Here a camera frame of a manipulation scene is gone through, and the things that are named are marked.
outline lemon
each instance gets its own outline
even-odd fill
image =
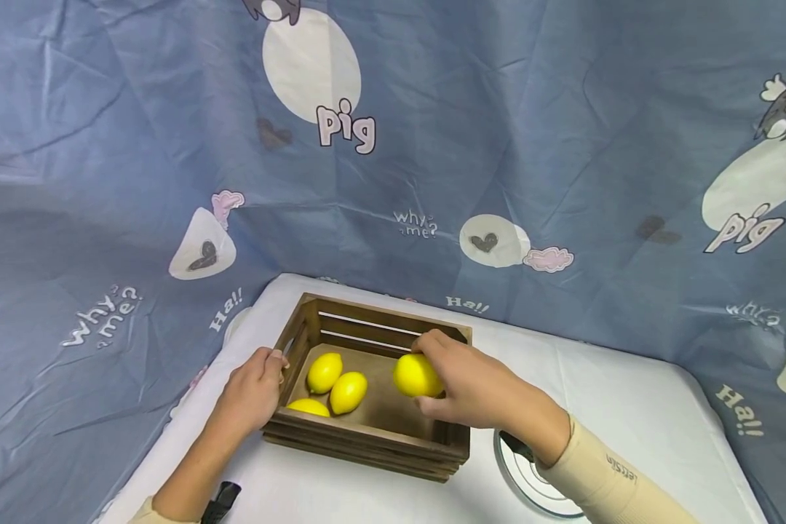
[[[288,409],[301,410],[303,413],[310,413],[318,415],[319,417],[329,417],[329,410],[323,406],[321,402],[317,402],[314,398],[301,398],[286,406]]]
[[[344,361],[338,353],[324,353],[317,358],[309,368],[306,375],[306,384],[309,391],[315,395],[328,393],[336,384],[341,371],[344,370]]]
[[[425,355],[419,353],[399,358],[393,370],[393,382],[409,397],[436,397],[444,389],[437,371]]]
[[[331,404],[334,414],[343,415],[358,408],[366,394],[366,377],[358,371],[349,371],[338,379],[336,385],[332,386],[332,392],[329,393],[329,404]]]

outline black handle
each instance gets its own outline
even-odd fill
[[[235,499],[239,496],[241,486],[233,482],[223,481],[221,487],[218,488],[218,495],[214,501],[207,504],[204,511],[204,517],[201,517],[201,524],[218,524],[220,523],[231,508]]]
[[[512,449],[513,453],[524,457],[531,464],[536,462],[536,457],[534,456],[532,450],[524,442],[518,440],[516,436],[508,434],[508,432],[505,431],[498,431],[498,436],[500,437],[500,440],[504,441],[505,445],[509,446],[509,449]]]

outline arm sleeve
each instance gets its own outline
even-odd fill
[[[154,511],[151,502],[154,497],[148,497],[143,503],[143,507],[136,512],[134,518],[128,520],[128,524],[198,524],[198,523],[179,523],[177,520],[169,520]]]
[[[696,519],[571,417],[571,439],[558,462],[539,473],[593,524],[697,524]]]

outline blue backdrop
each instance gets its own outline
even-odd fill
[[[283,271],[682,365],[786,523],[786,0],[300,1],[0,1],[0,523]]]

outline pig text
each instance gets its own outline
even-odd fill
[[[757,208],[750,218],[744,219],[739,213],[734,213],[730,216],[722,230],[716,238],[713,239],[706,248],[704,253],[713,253],[715,250],[722,246],[725,242],[730,242],[732,239],[735,244],[747,239],[747,244],[743,244],[737,248],[737,253],[748,253],[753,248],[759,246],[765,239],[771,237],[771,234],[778,230],[780,226],[786,223],[784,218],[770,218],[767,220],[759,220],[759,217],[765,215],[771,209],[769,204],[763,204]]]
[[[370,154],[376,148],[376,120],[373,117],[359,118],[353,121],[350,113],[352,104],[342,98],[340,112],[324,106],[317,106],[317,130],[320,131],[320,145],[332,145],[332,135],[341,133],[346,140],[352,140],[353,135],[361,142],[355,146],[358,154]]]

